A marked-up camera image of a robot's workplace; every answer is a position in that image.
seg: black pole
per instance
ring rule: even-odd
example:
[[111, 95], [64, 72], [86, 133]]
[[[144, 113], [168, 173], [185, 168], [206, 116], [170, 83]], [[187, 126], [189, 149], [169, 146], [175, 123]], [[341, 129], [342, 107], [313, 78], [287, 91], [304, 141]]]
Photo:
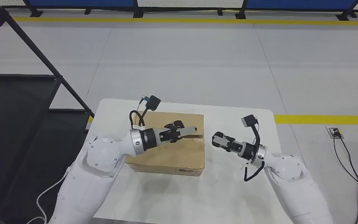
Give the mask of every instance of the black pole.
[[90, 8], [87, 8], [87, 9], [85, 10], [84, 14], [85, 14], [85, 15], [89, 15], [89, 14], [91, 13], [91, 11], [92, 11], [92, 10], [91, 10]]
[[35, 45], [34, 42], [29, 38], [28, 35], [22, 30], [22, 28], [15, 22], [15, 20], [10, 16], [10, 14], [3, 8], [0, 8], [0, 13], [3, 13], [6, 16], [6, 22], [10, 27], [17, 33], [17, 35], [29, 46], [29, 48], [36, 54], [37, 57], [48, 67], [48, 69], [53, 73], [56, 78], [62, 80], [62, 84], [66, 89], [72, 94], [72, 96], [83, 106], [83, 108], [91, 115], [95, 117], [95, 114], [92, 110], [86, 105], [86, 103], [78, 96], [74, 89], [68, 84], [68, 82], [63, 78], [63, 76], [57, 71], [57, 69], [51, 64], [51, 62], [46, 58], [46, 56], [41, 52], [41, 50]]
[[239, 20], [245, 20], [246, 19], [246, 16], [245, 16], [245, 10], [246, 10], [246, 7], [247, 7], [247, 3], [248, 3], [248, 0], [244, 0], [244, 2], [242, 3], [242, 7], [239, 11], [239, 13], [235, 13], [235, 17]]
[[222, 16], [223, 15], [223, 10], [221, 8], [218, 9], [218, 16]]
[[133, 18], [143, 18], [143, 10], [138, 6], [138, 1], [133, 0], [134, 14]]
[[38, 11], [34, 6], [32, 6], [29, 0], [23, 0], [23, 2], [31, 12], [30, 17], [40, 17], [43, 14], [42, 11]]
[[3, 11], [5, 11], [4, 8], [0, 6], [0, 27], [6, 22], [6, 13], [4, 13]]
[[354, 14], [353, 10], [357, 4], [358, 4], [358, 0], [356, 0], [348, 10], [343, 11], [342, 14], [340, 14], [340, 15], [336, 15], [336, 17], [340, 21], [349, 21], [349, 19], [348, 19], [349, 15], [351, 15], [353, 18], [356, 18], [356, 15]]

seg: white cable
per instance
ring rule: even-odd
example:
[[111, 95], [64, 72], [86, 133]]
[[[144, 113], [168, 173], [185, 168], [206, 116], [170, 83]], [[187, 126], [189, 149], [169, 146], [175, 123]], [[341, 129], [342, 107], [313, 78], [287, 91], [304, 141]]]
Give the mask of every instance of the white cable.
[[44, 218], [44, 217], [38, 216], [38, 217], [35, 217], [35, 218], [31, 219], [27, 224], [29, 224], [30, 222], [32, 222], [33, 220], [36, 220], [36, 219], [38, 219], [38, 218], [41, 218], [42, 220], [45, 221], [45, 218]]
[[49, 190], [51, 190], [53, 187], [55, 187], [56, 185], [58, 185], [59, 183], [61, 183], [61, 181], [63, 181], [63, 180], [65, 179], [65, 177], [67, 176], [67, 174], [71, 171], [73, 164], [74, 164], [74, 162], [66, 169], [65, 174], [63, 175], [63, 177], [62, 177], [59, 181], [57, 181], [57, 182], [56, 182], [54, 185], [52, 185], [51, 187], [47, 188], [44, 192], [42, 192], [42, 193], [37, 197], [37, 199], [36, 199], [36, 204], [37, 204], [38, 208], [40, 209], [40, 211], [43, 213], [44, 216], [43, 216], [43, 217], [40, 217], [40, 216], [35, 217], [35, 218], [31, 219], [27, 224], [29, 224], [30, 222], [32, 222], [33, 220], [36, 220], [36, 219], [38, 219], [38, 218], [41, 218], [42, 220], [45, 221], [44, 224], [47, 224], [47, 215], [46, 215], [45, 211], [43, 210], [43, 208], [41, 207], [41, 205], [40, 205], [40, 203], [39, 203], [39, 200], [40, 200], [40, 198], [41, 198], [42, 195], [44, 195], [46, 192], [48, 192]]

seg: white table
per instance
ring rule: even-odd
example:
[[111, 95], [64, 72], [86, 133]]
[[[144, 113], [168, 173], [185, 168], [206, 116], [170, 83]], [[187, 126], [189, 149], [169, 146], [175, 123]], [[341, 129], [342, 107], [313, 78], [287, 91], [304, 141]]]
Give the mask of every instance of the white table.
[[[130, 128], [129, 111], [137, 105], [133, 100], [103, 99], [88, 135], [124, 138]], [[158, 224], [292, 223], [264, 172], [245, 183], [241, 168], [246, 161], [211, 145], [216, 131], [252, 142], [253, 132], [241, 118], [253, 114], [260, 122], [261, 143], [271, 152], [281, 152], [271, 111], [165, 102], [157, 111], [204, 115], [204, 171], [199, 177], [147, 174], [124, 165], [96, 218]], [[249, 175], [255, 170], [249, 167]]]

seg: black cable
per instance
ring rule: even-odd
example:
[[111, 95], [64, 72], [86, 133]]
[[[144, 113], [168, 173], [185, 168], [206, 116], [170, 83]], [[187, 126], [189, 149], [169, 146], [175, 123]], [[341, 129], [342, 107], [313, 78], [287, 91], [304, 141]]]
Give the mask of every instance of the black cable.
[[255, 137], [256, 137], [256, 141], [255, 141], [255, 149], [258, 150], [259, 146], [260, 146], [260, 135], [258, 134], [258, 131], [255, 127], [255, 125], [251, 126], [252, 130], [253, 130], [253, 133], [255, 134]]
[[345, 149], [346, 149], [346, 151], [347, 151], [347, 153], [348, 153], [349, 163], [350, 163], [350, 165], [351, 165], [351, 167], [352, 167], [352, 169], [353, 169], [353, 172], [354, 172], [354, 174], [356, 175], [357, 180], [358, 180], [358, 174], [357, 174], [356, 170], [354, 169], [354, 166], [353, 166], [353, 163], [352, 163], [351, 154], [349, 153], [348, 148], [347, 148], [345, 142], [343, 141], [342, 137], [339, 137], [339, 138], [340, 138], [341, 142], [343, 143], [343, 145], [344, 145], [344, 147], [345, 147]]
[[256, 172], [254, 174], [252, 174], [252, 176], [250, 176], [249, 178], [247, 178], [247, 166], [245, 167], [245, 176], [244, 176], [244, 181], [248, 182], [249, 180], [251, 180], [252, 178], [254, 178], [255, 176], [258, 175], [258, 173], [265, 167], [265, 162], [263, 161], [260, 168], [258, 168], [256, 170]]
[[133, 129], [133, 118], [132, 118], [132, 114], [133, 113], [136, 113], [136, 115], [138, 116], [138, 118], [139, 118], [139, 125], [143, 125], [143, 126], [145, 126], [145, 124], [144, 124], [144, 120], [143, 120], [143, 117], [141, 116], [141, 114], [138, 112], [138, 111], [136, 111], [136, 110], [132, 110], [130, 113], [129, 113], [129, 121], [130, 121], [130, 126], [132, 127], [132, 129]]
[[[355, 179], [355, 178], [351, 175], [351, 173], [348, 172], [348, 170], [346, 169], [346, 167], [343, 165], [343, 163], [341, 162], [340, 158], [338, 157], [337, 150], [336, 150], [336, 141], [335, 141], [335, 139], [336, 139], [336, 137], [333, 137], [333, 147], [335, 148], [335, 153], [336, 153], [336, 156], [337, 156], [338, 161], [340, 162], [340, 164], [341, 164], [341, 166], [343, 167], [343, 169], [345, 169], [345, 171], [346, 171], [356, 182], [358, 182], [358, 177], [357, 177], [357, 179]], [[348, 152], [348, 157], [349, 157], [349, 162], [350, 162], [350, 164], [351, 164], [351, 167], [352, 167], [354, 173], [355, 173], [356, 176], [357, 176], [357, 173], [356, 173], [356, 171], [355, 171], [355, 169], [354, 169], [354, 167], [353, 167], [353, 164], [352, 164], [351, 155], [350, 155], [350, 153], [349, 153], [349, 151], [348, 151], [346, 145], [344, 144], [344, 142], [343, 142], [343, 145], [345, 146], [345, 148], [346, 148], [346, 150], [347, 150], [347, 152]]]
[[144, 119], [144, 116], [147, 113], [147, 111], [148, 111], [148, 108], [145, 108], [145, 110], [142, 113], [142, 119]]

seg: wall outlet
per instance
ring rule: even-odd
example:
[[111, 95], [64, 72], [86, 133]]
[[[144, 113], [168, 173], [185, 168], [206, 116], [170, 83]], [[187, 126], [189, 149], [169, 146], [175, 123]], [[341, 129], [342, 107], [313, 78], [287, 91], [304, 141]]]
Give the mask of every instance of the wall outlet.
[[[329, 134], [329, 136], [330, 136], [330, 138], [332, 138], [332, 139], [334, 139], [334, 129], [335, 128], [337, 128], [337, 127], [326, 127], [327, 128], [327, 131], [328, 131], [328, 134]], [[340, 130], [339, 128], [337, 128], [338, 129], [338, 131], [341, 133], [341, 136], [342, 136], [342, 139], [344, 139], [344, 136], [343, 136], [343, 133], [342, 133], [342, 130]]]

